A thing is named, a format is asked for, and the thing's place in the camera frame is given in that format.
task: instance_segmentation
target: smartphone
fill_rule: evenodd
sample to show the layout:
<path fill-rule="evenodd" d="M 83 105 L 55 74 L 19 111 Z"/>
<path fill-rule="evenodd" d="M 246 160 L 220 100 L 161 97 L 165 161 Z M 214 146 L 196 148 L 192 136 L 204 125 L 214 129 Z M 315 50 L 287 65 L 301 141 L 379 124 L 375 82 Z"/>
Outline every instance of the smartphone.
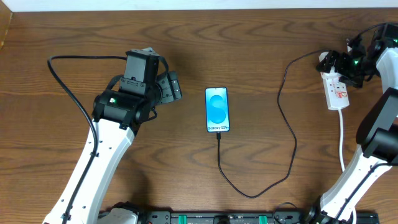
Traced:
<path fill-rule="evenodd" d="M 228 92 L 226 87 L 206 89 L 207 131 L 229 131 Z"/>

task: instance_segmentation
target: green indicator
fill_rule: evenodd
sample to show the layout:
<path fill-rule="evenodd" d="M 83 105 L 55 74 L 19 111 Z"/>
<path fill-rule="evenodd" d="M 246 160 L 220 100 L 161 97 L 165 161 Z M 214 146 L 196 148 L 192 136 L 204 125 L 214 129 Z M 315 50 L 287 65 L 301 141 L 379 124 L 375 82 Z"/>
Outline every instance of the green indicator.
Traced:
<path fill-rule="evenodd" d="M 260 224 L 267 224 L 268 223 L 267 217 L 265 215 L 260 215 L 259 216 L 259 221 L 260 221 Z"/>
<path fill-rule="evenodd" d="M 186 215 L 178 216 L 178 224 L 187 224 L 187 216 Z"/>

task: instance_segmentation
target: power strip switch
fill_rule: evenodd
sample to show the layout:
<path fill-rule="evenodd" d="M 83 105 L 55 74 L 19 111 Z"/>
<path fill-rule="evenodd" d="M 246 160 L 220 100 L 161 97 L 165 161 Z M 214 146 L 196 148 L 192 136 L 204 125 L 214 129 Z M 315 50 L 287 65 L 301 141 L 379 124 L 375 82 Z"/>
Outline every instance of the power strip switch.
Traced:
<path fill-rule="evenodd" d="M 327 54 L 328 52 L 322 53 L 319 56 L 319 61 L 321 62 Z M 334 67 L 331 68 L 330 73 L 321 72 L 329 110 L 341 110 L 349 106 L 346 85 L 338 81 L 340 76 L 335 72 Z"/>

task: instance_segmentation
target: wood grain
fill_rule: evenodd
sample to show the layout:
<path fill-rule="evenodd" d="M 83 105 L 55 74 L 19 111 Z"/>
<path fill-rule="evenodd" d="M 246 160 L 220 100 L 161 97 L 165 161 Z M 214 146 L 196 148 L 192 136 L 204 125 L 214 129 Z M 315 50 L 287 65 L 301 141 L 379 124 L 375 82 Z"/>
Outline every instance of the wood grain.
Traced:
<path fill-rule="evenodd" d="M 8 26 L 11 21 L 12 12 L 9 8 L 0 1 L 0 49 L 4 44 L 4 39 L 6 38 Z"/>
<path fill-rule="evenodd" d="M 276 104 L 286 65 L 313 50 L 344 50 L 345 38 L 385 21 L 398 21 L 398 9 L 16 13 L 0 52 L 0 223 L 43 220 L 88 133 L 46 59 L 124 55 L 144 47 L 178 72 L 183 99 L 159 106 L 158 118 L 142 126 L 103 208 L 126 200 L 176 211 L 264 211 L 285 201 L 309 207 L 340 175 L 338 114 L 327 110 L 317 57 L 291 66 L 281 98 L 298 138 L 292 174 L 255 200 L 237 194 L 218 172 L 215 135 L 205 130 L 204 89 L 228 87 L 231 131 L 221 142 L 223 167 L 237 187 L 256 194 L 285 175 L 294 145 Z M 124 71 L 117 60 L 54 65 L 88 111 L 109 79 Z M 346 164 L 356 130 L 380 95 L 378 78 L 362 90 L 349 88 Z M 382 176 L 357 209 L 395 223 L 397 178 L 395 169 Z"/>

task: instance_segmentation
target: wooden tabletop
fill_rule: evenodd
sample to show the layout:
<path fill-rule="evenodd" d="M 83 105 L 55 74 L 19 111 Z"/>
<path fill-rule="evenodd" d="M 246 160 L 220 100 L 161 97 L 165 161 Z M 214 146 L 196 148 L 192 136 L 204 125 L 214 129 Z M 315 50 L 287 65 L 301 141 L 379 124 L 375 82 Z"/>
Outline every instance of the wooden tabletop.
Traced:
<path fill-rule="evenodd" d="M 46 59 L 123 56 L 146 47 L 178 72 L 183 99 L 157 107 L 157 119 L 141 126 L 102 208 L 127 200 L 175 211 L 264 211 L 282 202 L 308 208 L 341 174 L 338 113 L 327 109 L 318 57 L 291 66 L 281 96 L 298 139 L 292 173 L 254 200 L 236 193 L 218 171 L 216 136 L 205 128 L 205 88 L 228 87 L 231 131 L 221 140 L 223 169 L 239 189 L 256 194 L 284 177 L 292 155 L 294 140 L 276 102 L 286 65 L 317 49 L 344 51 L 346 38 L 386 21 L 398 21 L 398 9 L 15 13 L 0 51 L 0 222 L 42 222 L 88 134 Z M 125 64 L 58 60 L 54 66 L 91 112 L 95 96 L 124 73 Z M 357 128 L 382 93 L 379 78 L 348 90 L 346 165 Z M 397 178 L 397 169 L 380 177 L 357 210 L 378 212 L 382 224 L 396 223 Z"/>

